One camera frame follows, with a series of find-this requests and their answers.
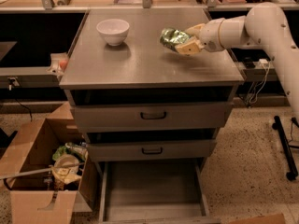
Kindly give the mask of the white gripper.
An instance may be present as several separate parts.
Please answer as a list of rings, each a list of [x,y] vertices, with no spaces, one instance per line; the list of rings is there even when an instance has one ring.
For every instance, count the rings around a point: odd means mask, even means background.
[[[182,55],[194,55],[205,49],[209,52],[223,51],[220,41],[220,28],[224,18],[200,23],[187,28],[185,33],[192,35],[182,39],[175,45],[175,51]]]

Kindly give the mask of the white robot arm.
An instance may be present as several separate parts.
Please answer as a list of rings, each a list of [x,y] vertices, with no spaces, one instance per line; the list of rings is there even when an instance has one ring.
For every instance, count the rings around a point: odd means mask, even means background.
[[[299,48],[292,39],[283,10],[261,3],[247,15],[220,18],[197,24],[185,33],[190,38],[175,46],[180,54],[192,55],[205,49],[261,49],[270,58],[295,116],[299,116]]]

